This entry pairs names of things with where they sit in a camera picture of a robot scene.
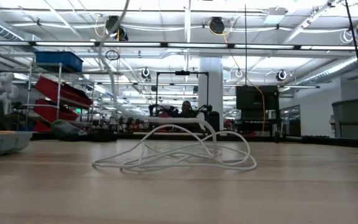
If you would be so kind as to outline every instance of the ceiling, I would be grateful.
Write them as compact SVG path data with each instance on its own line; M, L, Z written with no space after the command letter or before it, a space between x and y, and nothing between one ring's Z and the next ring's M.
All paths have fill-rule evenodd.
M222 17L226 28L230 29L227 34L229 43L242 44L246 41L250 44L300 44L300 45L344 45L343 29L349 27L346 8L342 4L335 5L322 13L303 32L295 35L289 42L283 41L291 34L292 30L302 24L317 8L324 6L327 0L266 0L266 1L191 1L191 29L190 39L185 35L185 11L189 0L131 0L129 12L122 24L131 42L202 42L224 43L222 36L212 34L203 24L208 24L212 17ZM349 4L358 3L358 0L350 0ZM92 25L102 24L111 15L121 15L125 0L0 0L0 21L10 28L26 34L34 34L45 41L93 41L100 40ZM264 17L268 8L285 8L288 12L280 21L280 28L276 25L264 24ZM57 10L61 18L51 11ZM351 14L353 21L358 21L358 5L352 6ZM64 23L75 27L75 34ZM83 70L100 70L99 58L90 48L53 47L45 50L72 50L82 55ZM186 68L186 49L135 49L121 48L121 59L112 61L110 66L113 70L123 73L116 81L119 83L143 82L142 70L147 67L150 70L152 82L155 81L156 71L175 71ZM300 51L248 51L246 60L243 50L233 50L234 58L240 69L247 69L247 77L256 85L282 85L276 81L275 74L280 70L291 73L292 78L301 78L313 70L326 65L339 58L353 56L352 52L300 52ZM13 47L0 47L0 54L7 55L18 62L30 64L31 54L25 54L20 49ZM222 65L227 74L226 84L244 83L244 77L237 77L237 65L229 52L225 49L192 49L189 57L189 70L198 70L200 57L221 57ZM20 67L12 60L0 58L1 65L17 68ZM96 82L111 82L109 75L90 75L90 79ZM196 83L195 75L188 78L174 75L160 77L160 82L170 83ZM139 100L129 100L132 104L147 104L139 91L131 86L119 86L119 98L132 96ZM144 95L152 94L149 87L142 87ZM224 88L225 95L234 95L233 87ZM170 86L164 88L161 94L183 95L193 94L193 88L183 86ZM176 101L165 100L164 103L180 104L183 98ZM232 102L225 102L226 109L233 107Z

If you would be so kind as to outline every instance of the cable coil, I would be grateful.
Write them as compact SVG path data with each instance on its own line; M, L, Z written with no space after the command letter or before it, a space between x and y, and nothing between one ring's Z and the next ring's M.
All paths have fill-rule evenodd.
M161 125L149 132L132 148L104 159L98 159L94 161L92 165L96 167L115 167L119 168L120 170L128 170L133 172L151 172L169 167L211 167L237 171L249 171L254 170L257 167L255 159L250 155L250 147L248 142L238 133L231 131L215 132L208 122L198 118L148 118L148 121L151 123L162 123L164 125ZM203 139L200 139L196 134L192 133L186 128L167 123L199 123L204 125L211 132L211 134ZM191 134L193 137L195 137L197 143L189 144L186 146L170 147L161 150L154 149L145 144L144 141L147 140L147 138L154 132L167 127L177 128ZM218 134L232 134L238 136L244 142L246 150L242 151L226 146L219 146L216 142L216 136ZM212 138L212 144L204 143L210 138ZM118 157L130 153L140 145L142 146L142 150L138 159L132 159L122 163L115 162ZM237 152L241 154L242 157L238 159L221 159L219 156L222 154L222 151L220 151L219 148ZM171 163L158 162L162 159L168 158L175 161ZM114 159L114 162L107 163L107 161L110 159Z

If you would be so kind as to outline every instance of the column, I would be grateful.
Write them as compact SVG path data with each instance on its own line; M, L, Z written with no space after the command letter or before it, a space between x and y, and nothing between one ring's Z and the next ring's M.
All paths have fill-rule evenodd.
M223 66L221 58L200 58L198 67L200 72L209 72L209 97L208 103L217 111L220 116L220 126L223 130ZM207 102L207 77L198 75L198 106L205 105Z

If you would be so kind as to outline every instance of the wooden table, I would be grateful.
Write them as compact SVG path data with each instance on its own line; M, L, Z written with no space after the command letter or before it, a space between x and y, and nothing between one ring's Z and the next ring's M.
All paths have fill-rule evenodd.
M356 148L251 142L259 166L244 173L91 167L133 144L36 141L0 157L0 223L358 223Z

